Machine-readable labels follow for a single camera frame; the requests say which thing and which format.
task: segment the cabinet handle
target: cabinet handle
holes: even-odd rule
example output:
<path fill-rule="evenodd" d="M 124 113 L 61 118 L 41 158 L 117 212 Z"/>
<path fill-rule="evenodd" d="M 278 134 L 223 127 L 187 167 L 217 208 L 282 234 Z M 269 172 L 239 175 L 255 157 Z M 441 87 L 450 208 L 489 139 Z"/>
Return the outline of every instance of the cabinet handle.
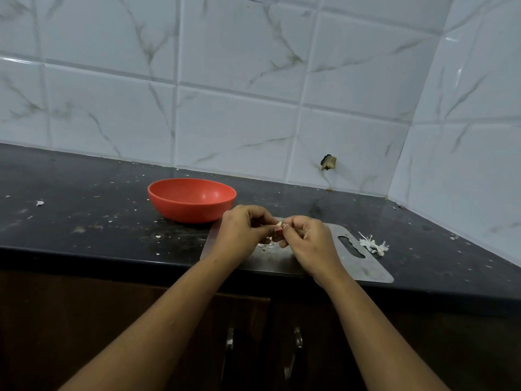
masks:
<path fill-rule="evenodd" d="M 228 328 L 228 336 L 226 337 L 225 359 L 223 361 L 223 369 L 221 370 L 221 381 L 225 377 L 226 358 L 230 359 L 230 351 L 233 350 L 233 328 Z"/>
<path fill-rule="evenodd" d="M 295 365 L 295 359 L 302 352 L 302 334 L 300 333 L 300 328 L 295 328 L 293 331 L 295 335 L 295 352 L 293 353 L 293 357 L 291 358 L 290 366 L 284 368 L 284 378 L 289 381 L 291 379 L 291 374 L 293 373 L 293 366 Z"/>

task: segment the stainless steel chopping board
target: stainless steel chopping board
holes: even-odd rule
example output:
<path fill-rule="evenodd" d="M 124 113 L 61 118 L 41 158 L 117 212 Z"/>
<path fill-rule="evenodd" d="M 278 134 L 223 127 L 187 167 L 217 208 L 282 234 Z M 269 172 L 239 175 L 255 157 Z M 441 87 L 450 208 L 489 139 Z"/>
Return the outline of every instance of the stainless steel chopping board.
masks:
<path fill-rule="evenodd" d="M 210 249 L 212 249 L 220 225 L 220 219 L 215 221 L 212 225 L 210 233 L 206 238 L 201 258 L 208 255 Z M 343 226 L 336 225 L 335 223 L 326 223 L 325 225 L 331 229 L 340 261 L 351 277 L 359 281 L 387 283 L 394 281 L 393 276 L 389 274 L 389 272 L 371 255 L 368 250 L 360 245 L 347 229 Z M 347 237 L 351 244 L 353 244 L 353 247 L 355 247 L 355 249 L 364 257 L 358 258 L 351 255 L 338 238 L 341 236 Z M 263 249 L 257 247 L 253 254 L 239 266 L 239 269 L 257 270 L 258 272 L 270 273 L 305 274 L 305 271 L 297 262 L 291 248 L 280 248 L 278 244 L 271 246 L 271 248 L 264 247 Z"/>

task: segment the tile wall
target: tile wall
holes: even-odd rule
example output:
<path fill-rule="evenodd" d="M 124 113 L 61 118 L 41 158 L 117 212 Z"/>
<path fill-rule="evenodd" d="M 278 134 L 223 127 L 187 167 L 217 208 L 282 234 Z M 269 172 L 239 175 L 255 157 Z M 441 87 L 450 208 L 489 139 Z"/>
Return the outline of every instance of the tile wall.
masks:
<path fill-rule="evenodd" d="M 521 0 L 454 0 L 389 197 L 521 266 Z"/>
<path fill-rule="evenodd" d="M 385 196 L 451 1 L 0 0 L 0 141 Z"/>

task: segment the granite countertop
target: granite countertop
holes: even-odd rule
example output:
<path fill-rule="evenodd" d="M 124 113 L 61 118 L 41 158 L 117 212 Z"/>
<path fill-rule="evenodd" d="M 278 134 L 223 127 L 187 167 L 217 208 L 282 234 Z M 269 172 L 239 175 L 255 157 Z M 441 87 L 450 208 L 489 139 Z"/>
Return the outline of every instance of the granite countertop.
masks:
<path fill-rule="evenodd" d="M 308 215 L 385 240 L 390 249 L 378 260 L 394 282 L 361 282 L 376 300 L 395 307 L 407 301 L 417 309 L 434 304 L 435 310 L 521 312 L 521 268 L 463 238 L 451 239 L 449 231 L 385 198 L 7 144 L 0 144 L 0 176 L 3 269 L 172 283 L 199 260 L 211 225 L 162 219 L 147 200 L 147 186 L 194 177 L 231 185 L 236 204 L 264 206 L 279 217 Z M 44 204 L 36 206 L 38 200 Z M 309 279 L 238 270 L 224 289 L 318 293 Z"/>

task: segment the forearm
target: forearm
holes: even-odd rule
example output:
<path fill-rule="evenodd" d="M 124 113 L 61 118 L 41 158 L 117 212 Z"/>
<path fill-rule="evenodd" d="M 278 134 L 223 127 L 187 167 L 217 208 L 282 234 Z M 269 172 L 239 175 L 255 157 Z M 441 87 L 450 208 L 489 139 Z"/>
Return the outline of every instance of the forearm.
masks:
<path fill-rule="evenodd" d="M 63 391 L 162 389 L 234 263 L 211 253 L 183 275 Z"/>
<path fill-rule="evenodd" d="M 369 391 L 448 390 L 347 273 L 323 285 Z"/>

